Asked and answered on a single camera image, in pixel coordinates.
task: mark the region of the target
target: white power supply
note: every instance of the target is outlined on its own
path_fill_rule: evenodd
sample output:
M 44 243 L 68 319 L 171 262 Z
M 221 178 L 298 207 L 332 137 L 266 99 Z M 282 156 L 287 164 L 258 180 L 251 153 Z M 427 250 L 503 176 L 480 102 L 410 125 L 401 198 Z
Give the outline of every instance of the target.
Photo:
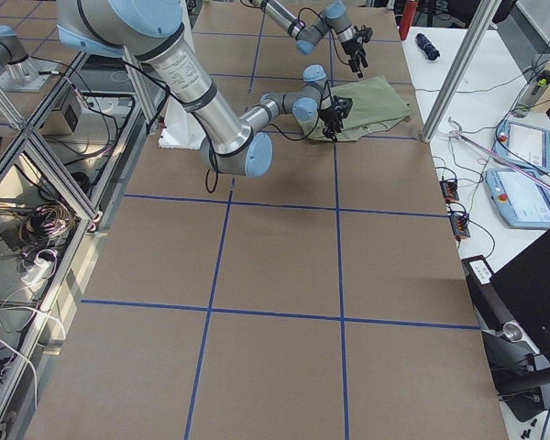
M 51 255 L 53 255 L 54 258 L 56 258 L 56 250 L 48 249 L 48 251 Z M 27 286 L 34 286 L 36 284 L 39 284 L 40 282 L 48 278 L 52 272 L 52 267 L 55 261 L 47 261 L 44 258 L 41 258 L 39 254 L 37 254 L 37 256 L 35 257 L 33 266 L 28 269 L 25 274 L 20 278 L 20 280 Z

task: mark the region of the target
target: robotic arm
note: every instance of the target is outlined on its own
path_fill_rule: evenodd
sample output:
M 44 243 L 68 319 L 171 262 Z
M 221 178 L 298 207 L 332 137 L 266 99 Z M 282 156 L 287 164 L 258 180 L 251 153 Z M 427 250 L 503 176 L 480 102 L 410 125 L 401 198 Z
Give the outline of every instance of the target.
M 297 108 L 298 115 L 302 104 L 306 112 L 320 108 L 329 130 L 339 127 L 339 112 L 329 92 L 326 95 L 321 68 L 304 74 L 306 85 L 300 93 L 267 95 L 241 117 L 235 115 L 183 37 L 179 0 L 59 0 L 58 23 L 61 42 L 77 50 L 121 58 L 126 47 L 139 61 L 149 63 L 202 125 L 207 136 L 201 152 L 215 171 L 264 174 L 272 143 L 258 131 L 289 108 Z
M 350 70 L 356 73 L 358 78 L 363 77 L 360 69 L 361 64 L 365 68 L 369 66 L 363 43 L 370 41 L 373 30 L 364 25 L 361 29 L 353 27 L 342 0 L 335 0 L 318 14 L 318 18 L 310 27 L 307 27 L 303 21 L 294 16 L 277 0 L 250 0 L 250 2 L 253 6 L 260 7 L 261 11 L 295 39 L 297 49 L 304 55 L 311 53 L 320 40 L 330 30 L 333 30 L 340 40 L 342 49 L 349 57 Z
M 0 71 L 5 66 L 8 66 L 13 81 L 18 84 L 29 83 L 39 77 L 15 31 L 0 25 Z

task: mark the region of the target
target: white sticker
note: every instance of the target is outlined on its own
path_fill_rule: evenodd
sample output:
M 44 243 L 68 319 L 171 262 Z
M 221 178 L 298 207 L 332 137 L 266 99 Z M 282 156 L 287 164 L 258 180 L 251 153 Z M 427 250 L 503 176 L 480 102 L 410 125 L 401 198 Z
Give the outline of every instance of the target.
M 163 81 L 171 87 L 177 85 L 186 89 L 200 78 L 201 74 L 193 61 L 186 53 L 183 53 L 175 62 L 159 72 Z
M 485 261 L 482 259 L 471 261 L 470 268 L 473 269 L 481 284 L 489 284 L 491 282 L 491 271 L 485 264 Z

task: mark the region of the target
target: red object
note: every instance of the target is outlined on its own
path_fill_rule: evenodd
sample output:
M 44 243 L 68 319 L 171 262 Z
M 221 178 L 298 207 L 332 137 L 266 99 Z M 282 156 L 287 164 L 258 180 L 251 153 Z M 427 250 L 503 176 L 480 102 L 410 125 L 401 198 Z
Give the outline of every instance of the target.
M 415 16 L 415 10 L 418 7 L 417 0 L 410 0 L 405 4 L 403 8 L 403 16 L 400 21 L 400 39 L 404 41 L 407 39 L 407 33 L 410 31 L 412 26 L 413 16 Z

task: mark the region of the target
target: green cloth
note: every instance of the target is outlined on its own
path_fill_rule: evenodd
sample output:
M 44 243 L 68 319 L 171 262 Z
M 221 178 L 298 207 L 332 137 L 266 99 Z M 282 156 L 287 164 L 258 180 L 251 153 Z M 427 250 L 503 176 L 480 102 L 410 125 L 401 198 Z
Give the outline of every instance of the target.
M 348 118 L 343 120 L 344 128 L 338 133 L 338 141 L 358 140 L 376 131 L 385 131 L 395 127 L 412 113 L 410 105 L 395 93 L 393 87 L 382 76 L 364 81 L 351 82 L 331 89 L 332 96 L 352 99 L 352 109 Z M 303 133 L 314 128 L 316 117 L 309 121 L 298 121 Z M 322 134 L 324 123 L 318 120 L 317 128 L 309 139 L 331 142 Z

